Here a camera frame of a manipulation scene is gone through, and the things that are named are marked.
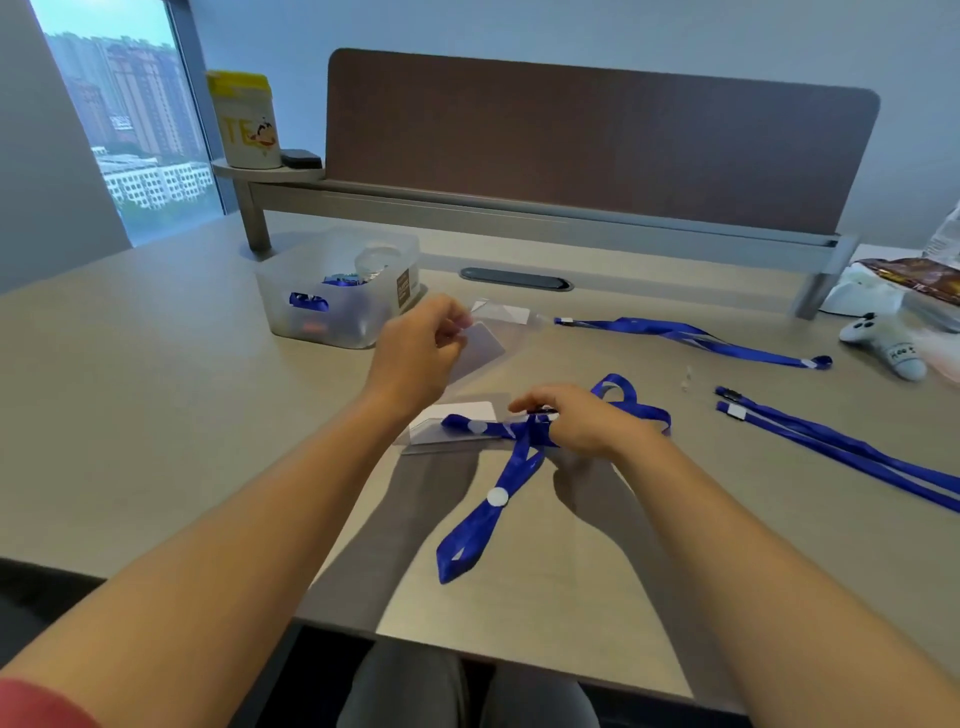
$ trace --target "cartoon character print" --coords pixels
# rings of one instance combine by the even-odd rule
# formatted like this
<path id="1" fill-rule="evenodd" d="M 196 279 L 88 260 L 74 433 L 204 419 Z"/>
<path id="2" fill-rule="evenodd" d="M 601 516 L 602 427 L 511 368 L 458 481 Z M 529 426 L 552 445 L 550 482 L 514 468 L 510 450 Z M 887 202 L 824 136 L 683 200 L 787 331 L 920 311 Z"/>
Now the cartoon character print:
<path id="1" fill-rule="evenodd" d="M 265 149 L 271 149 L 276 145 L 276 129 L 264 116 L 260 119 L 260 125 L 256 128 L 256 131 L 250 134 L 249 139 L 254 144 L 258 144 Z"/>

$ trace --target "blue lanyard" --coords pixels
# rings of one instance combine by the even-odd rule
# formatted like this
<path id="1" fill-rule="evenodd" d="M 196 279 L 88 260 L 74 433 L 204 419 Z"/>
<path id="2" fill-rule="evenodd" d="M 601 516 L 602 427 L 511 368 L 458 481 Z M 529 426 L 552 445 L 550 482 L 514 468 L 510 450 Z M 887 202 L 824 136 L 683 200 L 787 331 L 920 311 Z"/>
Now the blue lanyard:
<path id="1" fill-rule="evenodd" d="M 829 369 L 833 359 L 829 356 L 814 356 L 812 359 L 798 359 L 793 356 L 782 356 L 778 353 L 762 352 L 759 349 L 737 346 L 730 342 L 718 339 L 702 328 L 682 324 L 679 321 L 657 321 L 656 319 L 633 319 L 621 316 L 616 321 L 577 321 L 576 319 L 556 318 L 554 323 L 565 327 L 601 328 L 604 331 L 619 331 L 620 333 L 647 333 L 662 336 L 664 339 L 679 341 L 708 352 L 732 356 L 734 359 L 760 361 L 765 364 L 781 364 L 784 367 L 799 369 Z"/>
<path id="2" fill-rule="evenodd" d="M 907 493 L 926 498 L 951 511 L 960 513 L 960 499 L 927 488 L 903 477 L 900 473 L 912 475 L 960 496 L 960 477 L 956 475 L 941 473 L 891 457 L 862 440 L 855 440 L 853 437 L 837 432 L 826 425 L 788 415 L 765 404 L 757 404 L 732 389 L 717 387 L 715 392 L 727 400 L 718 401 L 717 409 L 735 417 L 737 420 L 742 420 L 768 432 L 773 432 L 780 437 L 785 437 L 787 440 L 792 440 L 798 445 L 803 445 L 805 448 L 849 465 L 862 473 L 872 475 Z"/>
<path id="3" fill-rule="evenodd" d="M 607 375 L 590 392 L 603 399 L 611 389 L 623 391 L 623 401 L 611 402 L 614 407 L 643 420 L 663 422 L 666 425 L 663 432 L 669 434 L 670 413 L 659 407 L 637 403 L 636 389 L 625 377 Z M 497 478 L 496 485 L 487 493 L 486 500 L 458 523 L 437 546 L 440 583 L 447 584 L 476 566 L 490 541 L 500 512 L 540 468 L 543 448 L 554 448 L 556 445 L 550 440 L 550 419 L 545 413 L 534 413 L 523 422 L 506 424 L 470 420 L 463 415 L 447 415 L 443 426 L 461 432 L 516 440 L 514 451 L 503 473 Z"/>

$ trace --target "brown snack package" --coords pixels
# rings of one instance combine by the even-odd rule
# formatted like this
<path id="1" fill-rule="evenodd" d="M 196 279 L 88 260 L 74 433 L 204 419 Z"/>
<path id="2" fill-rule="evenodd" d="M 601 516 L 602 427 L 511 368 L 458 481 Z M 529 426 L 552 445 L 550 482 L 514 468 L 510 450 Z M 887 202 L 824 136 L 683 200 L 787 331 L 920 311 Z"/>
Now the brown snack package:
<path id="1" fill-rule="evenodd" d="M 944 303 L 960 305 L 960 271 L 925 257 L 857 260 L 882 279 Z"/>

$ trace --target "wall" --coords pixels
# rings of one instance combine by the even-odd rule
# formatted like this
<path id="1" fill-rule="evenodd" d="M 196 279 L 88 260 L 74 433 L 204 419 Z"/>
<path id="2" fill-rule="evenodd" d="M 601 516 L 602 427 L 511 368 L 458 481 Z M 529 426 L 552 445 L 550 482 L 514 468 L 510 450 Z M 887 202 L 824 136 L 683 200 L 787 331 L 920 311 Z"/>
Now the wall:
<path id="1" fill-rule="evenodd" d="M 28 0 L 0 3 L 0 293 L 130 246 Z"/>
<path id="2" fill-rule="evenodd" d="M 260 71 L 285 147 L 324 149 L 338 47 L 861 86 L 881 111 L 841 221 L 920 248 L 960 197 L 956 0 L 191 0 L 207 66 Z"/>

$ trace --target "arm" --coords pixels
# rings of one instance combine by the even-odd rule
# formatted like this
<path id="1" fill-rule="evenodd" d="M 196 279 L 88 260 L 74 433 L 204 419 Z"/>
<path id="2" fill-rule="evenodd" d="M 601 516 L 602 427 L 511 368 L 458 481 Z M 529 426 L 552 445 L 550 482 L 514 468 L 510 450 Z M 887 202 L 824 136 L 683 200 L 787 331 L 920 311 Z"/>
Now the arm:
<path id="1" fill-rule="evenodd" d="M 390 322 L 353 404 L 120 571 L 0 677 L 58 692 L 105 727 L 226 725 L 373 466 L 443 393 L 468 324 L 446 296 Z"/>
<path id="2" fill-rule="evenodd" d="M 620 470 L 690 577 L 757 726 L 960 725 L 956 683 L 758 521 L 651 423 L 573 385 L 511 403 L 561 416 L 562 447 Z"/>

